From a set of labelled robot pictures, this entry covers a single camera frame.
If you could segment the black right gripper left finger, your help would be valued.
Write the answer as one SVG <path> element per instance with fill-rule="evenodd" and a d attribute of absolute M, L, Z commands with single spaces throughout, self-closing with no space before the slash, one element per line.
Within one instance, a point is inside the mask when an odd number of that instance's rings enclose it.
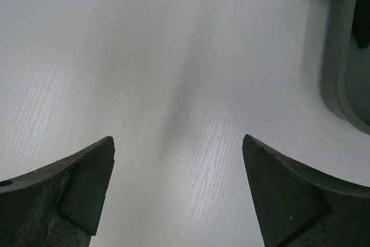
<path fill-rule="evenodd" d="M 89 246 L 114 166 L 114 140 L 1 181 L 1 246 Z"/>

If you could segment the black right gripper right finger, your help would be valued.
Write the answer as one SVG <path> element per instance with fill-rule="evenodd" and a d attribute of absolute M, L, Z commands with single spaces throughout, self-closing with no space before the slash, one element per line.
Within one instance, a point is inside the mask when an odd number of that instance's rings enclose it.
<path fill-rule="evenodd" d="M 243 159 L 265 246 L 369 246 L 369 188 L 243 139 Z"/>

